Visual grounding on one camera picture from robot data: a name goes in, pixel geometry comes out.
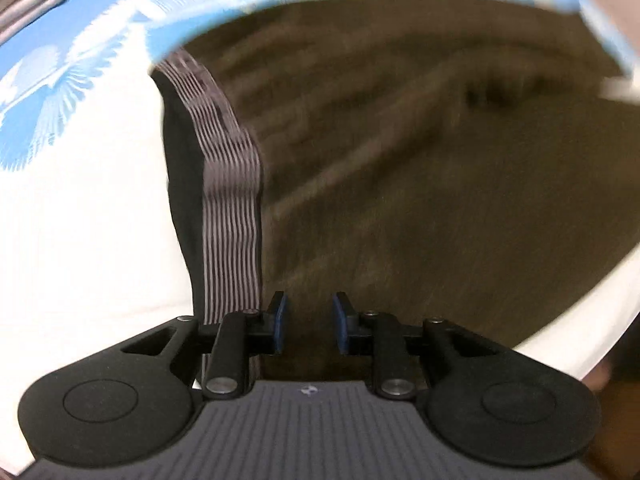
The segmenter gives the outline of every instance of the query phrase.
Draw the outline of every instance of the black circular disc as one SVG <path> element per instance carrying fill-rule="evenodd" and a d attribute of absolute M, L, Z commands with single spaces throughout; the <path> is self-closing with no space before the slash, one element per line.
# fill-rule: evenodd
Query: black circular disc
<path fill-rule="evenodd" d="M 461 452 L 510 467 L 574 458 L 600 424 L 598 403 L 580 381 L 508 353 L 463 360 L 430 391 L 425 414 Z"/>
<path fill-rule="evenodd" d="M 84 422 L 109 422 L 126 416 L 138 403 L 138 393 L 127 383 L 96 379 L 71 388 L 63 400 L 66 412 Z"/>
<path fill-rule="evenodd" d="M 77 466 L 132 462 L 171 442 L 193 413 L 190 389 L 152 356 L 83 360 L 36 381 L 18 406 L 37 458 Z"/>

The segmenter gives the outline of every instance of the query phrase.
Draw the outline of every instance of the brown cloth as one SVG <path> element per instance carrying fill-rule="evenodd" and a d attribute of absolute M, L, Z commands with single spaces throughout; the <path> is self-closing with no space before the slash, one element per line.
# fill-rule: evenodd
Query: brown cloth
<path fill-rule="evenodd" d="M 357 310 L 444 316 L 513 346 L 640 241 L 640 108 L 597 97 L 618 67 L 577 15 L 300 2 L 186 50 L 264 171 L 262 292 L 286 290 L 292 313 L 267 377 L 366 372 L 338 356 L 337 290 Z"/>

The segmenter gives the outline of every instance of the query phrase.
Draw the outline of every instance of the gray ribbed surface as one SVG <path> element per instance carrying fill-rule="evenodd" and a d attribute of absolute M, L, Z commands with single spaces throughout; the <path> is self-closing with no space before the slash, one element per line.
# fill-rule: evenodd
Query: gray ribbed surface
<path fill-rule="evenodd" d="M 361 382 L 259 381 L 239 400 L 209 403 L 173 447 L 145 462 L 78 470 L 46 461 L 21 480 L 595 480 L 580 463 L 493 468 L 449 450 L 414 407 Z"/>

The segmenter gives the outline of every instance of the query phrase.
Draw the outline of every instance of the blue patterned fabric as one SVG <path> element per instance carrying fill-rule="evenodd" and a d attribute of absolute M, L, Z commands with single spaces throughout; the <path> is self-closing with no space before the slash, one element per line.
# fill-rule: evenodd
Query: blue patterned fabric
<path fill-rule="evenodd" d="M 0 47 L 0 170 L 25 168 L 54 145 L 136 27 L 157 61 L 186 39 L 243 12 L 291 0 L 68 0 Z M 583 12 L 626 68 L 634 54 L 587 0 L 514 0 Z"/>

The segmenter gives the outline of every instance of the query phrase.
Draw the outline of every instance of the metal screw head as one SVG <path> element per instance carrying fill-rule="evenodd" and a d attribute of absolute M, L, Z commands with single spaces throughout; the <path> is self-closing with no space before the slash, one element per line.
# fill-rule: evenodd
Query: metal screw head
<path fill-rule="evenodd" d="M 212 394 L 230 394 L 236 390 L 238 382 L 231 377 L 214 377 L 209 379 L 206 384 L 207 390 Z"/>
<path fill-rule="evenodd" d="M 415 385 L 406 379 L 387 379 L 382 383 L 382 391 L 395 397 L 410 394 Z"/>

